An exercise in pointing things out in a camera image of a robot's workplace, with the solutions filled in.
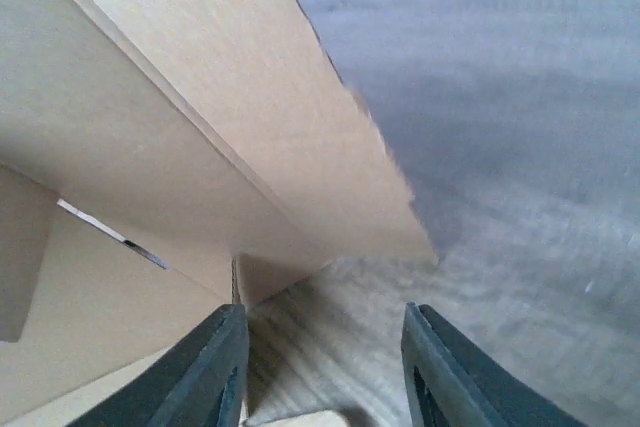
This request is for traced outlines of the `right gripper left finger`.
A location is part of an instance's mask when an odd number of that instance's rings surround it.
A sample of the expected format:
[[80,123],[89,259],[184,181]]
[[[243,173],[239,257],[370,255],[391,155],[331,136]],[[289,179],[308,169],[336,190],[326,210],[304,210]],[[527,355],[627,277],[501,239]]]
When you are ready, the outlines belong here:
[[238,426],[249,331],[242,304],[225,304],[73,426]]

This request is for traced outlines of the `brown cardboard box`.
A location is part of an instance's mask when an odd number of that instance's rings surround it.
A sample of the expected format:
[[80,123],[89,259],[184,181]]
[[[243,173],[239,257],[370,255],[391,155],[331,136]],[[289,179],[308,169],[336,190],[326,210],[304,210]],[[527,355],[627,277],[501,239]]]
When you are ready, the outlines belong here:
[[1,422],[51,426],[218,307],[435,261],[297,0],[1,0]]

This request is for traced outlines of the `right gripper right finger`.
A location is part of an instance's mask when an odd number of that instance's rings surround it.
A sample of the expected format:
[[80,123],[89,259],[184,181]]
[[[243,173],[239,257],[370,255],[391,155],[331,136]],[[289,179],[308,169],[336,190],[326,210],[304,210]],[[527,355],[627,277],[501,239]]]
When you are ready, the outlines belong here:
[[433,307],[405,307],[401,353],[414,426],[581,426]]

